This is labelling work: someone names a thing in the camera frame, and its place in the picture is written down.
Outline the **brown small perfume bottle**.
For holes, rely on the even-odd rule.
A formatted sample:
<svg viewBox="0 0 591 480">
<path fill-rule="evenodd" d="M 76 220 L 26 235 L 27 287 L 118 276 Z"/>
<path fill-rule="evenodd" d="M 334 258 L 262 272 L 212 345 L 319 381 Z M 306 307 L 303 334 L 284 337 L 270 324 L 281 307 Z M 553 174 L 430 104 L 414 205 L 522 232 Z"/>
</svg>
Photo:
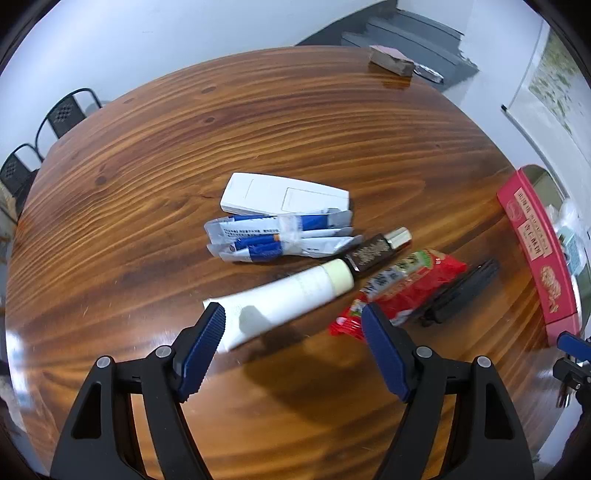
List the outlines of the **brown small perfume bottle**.
<svg viewBox="0 0 591 480">
<path fill-rule="evenodd" d="M 401 227 L 387 234 L 377 234 L 370 240 L 363 241 L 342 258 L 353 275 L 360 276 L 382 265 L 412 242 L 412 234 L 406 227 Z"/>
</svg>

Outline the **white cream tube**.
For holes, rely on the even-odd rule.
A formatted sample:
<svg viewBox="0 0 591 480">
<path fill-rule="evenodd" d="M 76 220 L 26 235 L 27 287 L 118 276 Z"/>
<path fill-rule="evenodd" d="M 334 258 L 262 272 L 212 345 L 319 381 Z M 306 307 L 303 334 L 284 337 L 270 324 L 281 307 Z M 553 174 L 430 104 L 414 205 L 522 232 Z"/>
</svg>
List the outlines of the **white cream tube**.
<svg viewBox="0 0 591 480">
<path fill-rule="evenodd" d="M 353 289 L 345 261 L 335 259 L 240 293 L 207 299 L 224 307 L 225 330 L 219 353 L 229 352 L 277 326 L 332 302 Z"/>
</svg>

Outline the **crumpled blue white ointment box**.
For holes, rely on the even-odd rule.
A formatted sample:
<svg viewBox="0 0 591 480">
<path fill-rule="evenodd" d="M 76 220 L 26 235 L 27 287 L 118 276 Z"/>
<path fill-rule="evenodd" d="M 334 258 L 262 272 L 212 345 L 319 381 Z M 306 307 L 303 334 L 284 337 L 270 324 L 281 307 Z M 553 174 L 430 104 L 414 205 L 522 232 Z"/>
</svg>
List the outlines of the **crumpled blue white ointment box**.
<svg viewBox="0 0 591 480">
<path fill-rule="evenodd" d="M 363 242 L 353 233 L 353 212 L 231 215 L 204 224 L 207 249 L 224 262 L 263 263 L 281 257 L 334 257 Z"/>
</svg>

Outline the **black metal chair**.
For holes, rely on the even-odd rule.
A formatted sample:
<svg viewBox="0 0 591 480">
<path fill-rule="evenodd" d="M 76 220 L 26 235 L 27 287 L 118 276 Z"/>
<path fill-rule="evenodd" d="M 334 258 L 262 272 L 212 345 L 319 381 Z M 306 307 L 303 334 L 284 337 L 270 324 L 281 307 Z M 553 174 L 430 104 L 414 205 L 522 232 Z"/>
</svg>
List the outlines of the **black metal chair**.
<svg viewBox="0 0 591 480">
<path fill-rule="evenodd" d="M 59 99 L 41 120 L 35 134 L 34 147 L 40 158 L 45 158 L 56 140 L 103 106 L 104 102 L 87 87 L 75 89 Z"/>
<path fill-rule="evenodd" d="M 39 169 L 30 170 L 19 158 L 18 152 L 22 149 L 31 150 L 40 163 L 43 158 L 37 149 L 29 144 L 23 143 L 16 147 L 6 158 L 1 167 L 1 184 L 7 188 L 15 200 L 15 210 L 17 217 L 22 214 L 27 196 L 33 185 L 33 182 L 39 172 Z"/>
</svg>

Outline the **blue patterned tissue pack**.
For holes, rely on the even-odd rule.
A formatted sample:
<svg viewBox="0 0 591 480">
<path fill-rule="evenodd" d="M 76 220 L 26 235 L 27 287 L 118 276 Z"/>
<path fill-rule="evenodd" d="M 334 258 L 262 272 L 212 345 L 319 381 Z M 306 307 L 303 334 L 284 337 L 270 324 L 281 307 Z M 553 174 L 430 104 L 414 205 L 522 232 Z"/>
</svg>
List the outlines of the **blue patterned tissue pack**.
<svg viewBox="0 0 591 480">
<path fill-rule="evenodd" d="M 568 228 L 563 228 L 559 232 L 559 239 L 569 273 L 579 275 L 587 263 L 584 247 L 577 235 Z"/>
</svg>

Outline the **black metal chair far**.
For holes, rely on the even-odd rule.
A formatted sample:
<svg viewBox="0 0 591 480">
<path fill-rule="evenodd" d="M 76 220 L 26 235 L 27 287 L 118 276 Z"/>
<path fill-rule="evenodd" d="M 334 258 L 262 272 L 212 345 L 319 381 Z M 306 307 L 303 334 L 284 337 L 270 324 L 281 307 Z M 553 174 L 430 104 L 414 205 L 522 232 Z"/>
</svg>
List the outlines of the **black metal chair far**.
<svg viewBox="0 0 591 480">
<path fill-rule="evenodd" d="M 45 158 L 56 140 L 103 106 L 104 102 L 87 87 L 75 89 L 59 99 L 41 120 L 35 134 L 34 147 L 40 158 Z"/>
</svg>

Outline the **pink tin storage box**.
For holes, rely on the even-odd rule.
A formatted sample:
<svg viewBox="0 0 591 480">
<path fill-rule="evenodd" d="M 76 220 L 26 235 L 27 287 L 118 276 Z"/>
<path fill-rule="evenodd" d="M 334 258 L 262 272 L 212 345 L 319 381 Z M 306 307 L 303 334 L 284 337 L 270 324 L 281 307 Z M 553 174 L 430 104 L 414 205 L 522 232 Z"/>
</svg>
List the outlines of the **pink tin storage box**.
<svg viewBox="0 0 591 480">
<path fill-rule="evenodd" d="M 590 322 L 590 259 L 579 275 L 568 271 L 559 234 L 545 208 L 568 198 L 551 174 L 538 165 L 522 167 L 497 192 L 529 264 L 542 306 L 548 342 L 567 331 L 586 337 Z"/>
</svg>

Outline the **white plastic bag bundle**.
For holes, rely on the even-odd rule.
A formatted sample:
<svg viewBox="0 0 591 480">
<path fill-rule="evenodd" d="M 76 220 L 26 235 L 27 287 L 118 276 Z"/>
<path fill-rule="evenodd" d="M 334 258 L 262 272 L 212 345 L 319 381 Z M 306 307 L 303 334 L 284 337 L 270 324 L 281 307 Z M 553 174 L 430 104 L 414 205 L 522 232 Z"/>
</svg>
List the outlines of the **white plastic bag bundle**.
<svg viewBox="0 0 591 480">
<path fill-rule="evenodd" d="M 574 233 L 580 240 L 587 238 L 587 227 L 579 215 L 579 210 L 571 198 L 566 198 L 559 208 L 550 204 L 545 208 L 554 232 L 566 228 Z"/>
</svg>

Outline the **red snack packet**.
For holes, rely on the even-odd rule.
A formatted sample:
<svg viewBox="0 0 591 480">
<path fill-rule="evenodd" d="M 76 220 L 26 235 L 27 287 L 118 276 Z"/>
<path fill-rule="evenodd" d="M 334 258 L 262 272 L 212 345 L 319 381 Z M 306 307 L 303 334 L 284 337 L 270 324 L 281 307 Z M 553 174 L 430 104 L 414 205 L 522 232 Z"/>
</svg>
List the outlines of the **red snack packet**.
<svg viewBox="0 0 591 480">
<path fill-rule="evenodd" d="M 440 287 L 450 284 L 467 269 L 466 263 L 452 255 L 430 248 L 415 251 L 370 277 L 351 306 L 329 325 L 329 334 L 365 340 L 362 312 L 372 302 L 377 302 L 391 323 L 399 326 Z"/>
</svg>

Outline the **hanging scroll painting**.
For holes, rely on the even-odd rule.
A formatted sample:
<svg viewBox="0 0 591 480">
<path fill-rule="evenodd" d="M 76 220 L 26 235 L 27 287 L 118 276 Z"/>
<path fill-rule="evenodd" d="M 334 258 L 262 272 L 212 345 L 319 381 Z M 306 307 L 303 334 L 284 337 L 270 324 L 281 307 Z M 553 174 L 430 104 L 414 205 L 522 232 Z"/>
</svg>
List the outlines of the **hanging scroll painting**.
<svg viewBox="0 0 591 480">
<path fill-rule="evenodd" d="M 546 22 L 506 116 L 564 186 L 590 187 L 590 86 Z"/>
</svg>

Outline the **white flat box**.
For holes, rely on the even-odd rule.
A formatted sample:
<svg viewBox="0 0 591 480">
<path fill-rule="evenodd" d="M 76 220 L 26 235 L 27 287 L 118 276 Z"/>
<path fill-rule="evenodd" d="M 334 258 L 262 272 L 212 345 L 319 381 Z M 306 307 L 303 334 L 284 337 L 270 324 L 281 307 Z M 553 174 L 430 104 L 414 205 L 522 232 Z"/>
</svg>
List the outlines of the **white flat box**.
<svg viewBox="0 0 591 480">
<path fill-rule="evenodd" d="M 238 215 L 348 210 L 349 192 L 293 178 L 235 172 L 221 196 L 221 210 Z"/>
</svg>

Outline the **black metal chair near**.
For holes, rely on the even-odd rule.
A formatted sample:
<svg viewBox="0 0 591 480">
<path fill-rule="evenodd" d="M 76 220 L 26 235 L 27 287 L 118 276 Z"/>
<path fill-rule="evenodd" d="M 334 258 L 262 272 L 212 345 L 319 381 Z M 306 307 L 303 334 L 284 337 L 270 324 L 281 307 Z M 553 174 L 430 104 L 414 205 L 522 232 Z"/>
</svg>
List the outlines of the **black metal chair near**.
<svg viewBox="0 0 591 480">
<path fill-rule="evenodd" d="M 15 200 L 15 210 L 17 217 L 22 214 L 27 196 L 33 185 L 33 182 L 39 172 L 39 169 L 30 170 L 19 158 L 18 152 L 22 149 L 31 150 L 40 163 L 43 158 L 37 149 L 29 144 L 23 143 L 16 147 L 6 158 L 1 167 L 1 184 L 7 188 Z"/>
</svg>

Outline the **grey staircase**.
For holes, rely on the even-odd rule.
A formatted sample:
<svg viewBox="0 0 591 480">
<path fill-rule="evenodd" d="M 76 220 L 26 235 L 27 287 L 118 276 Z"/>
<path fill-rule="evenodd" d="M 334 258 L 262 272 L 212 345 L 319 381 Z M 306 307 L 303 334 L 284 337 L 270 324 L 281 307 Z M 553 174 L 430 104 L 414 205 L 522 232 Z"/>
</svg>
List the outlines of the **grey staircase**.
<svg viewBox="0 0 591 480">
<path fill-rule="evenodd" d="M 400 9 L 396 1 L 382 1 L 332 22 L 300 44 L 396 48 L 416 63 L 443 75 L 443 84 L 427 81 L 444 92 L 479 72 L 478 66 L 461 52 L 461 40 L 462 33 L 452 27 Z"/>
</svg>

